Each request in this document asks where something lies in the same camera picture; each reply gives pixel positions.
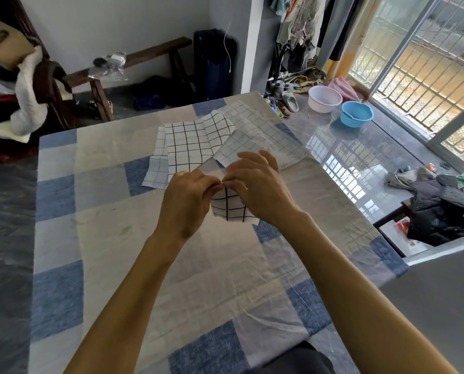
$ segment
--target checkered tablecloth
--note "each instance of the checkered tablecloth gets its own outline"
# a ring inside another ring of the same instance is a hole
[[[141,184],[158,127],[237,100],[289,132],[258,93],[247,93],[40,140],[29,373],[64,370],[153,232],[163,190]],[[222,174],[213,159],[202,168]],[[380,286],[406,271],[314,159],[282,175],[295,200],[372,282]],[[135,372],[240,373],[310,336],[324,344],[337,334],[279,231],[209,213],[165,278]]]

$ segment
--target brown shoe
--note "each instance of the brown shoe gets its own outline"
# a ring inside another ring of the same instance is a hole
[[[284,114],[285,117],[290,117],[292,115],[289,109],[279,100],[277,100],[277,108],[280,110],[281,113]]]

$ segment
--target plastic basin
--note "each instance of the plastic basin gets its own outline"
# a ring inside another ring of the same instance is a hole
[[[341,116],[339,118],[348,127],[360,127],[365,122],[374,118],[374,112],[367,104],[357,101],[346,101],[341,106]]]
[[[308,106],[316,112],[331,112],[343,102],[341,94],[324,85],[317,85],[308,90]]]

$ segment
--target cardboard box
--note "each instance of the cardboard box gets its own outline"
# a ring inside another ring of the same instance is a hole
[[[23,33],[0,22],[0,65],[2,67],[13,71],[26,56],[34,51],[33,45]]]

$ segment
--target white cable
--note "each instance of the white cable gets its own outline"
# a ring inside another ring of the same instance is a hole
[[[225,35],[223,36],[223,46],[225,47],[225,51],[227,52],[227,55],[229,56],[229,73],[232,71],[232,59],[230,58],[229,50],[227,50],[227,46],[225,45],[225,37],[227,36],[227,33],[229,31],[231,22],[232,21],[229,22],[229,25],[227,26],[227,30],[225,31]]]

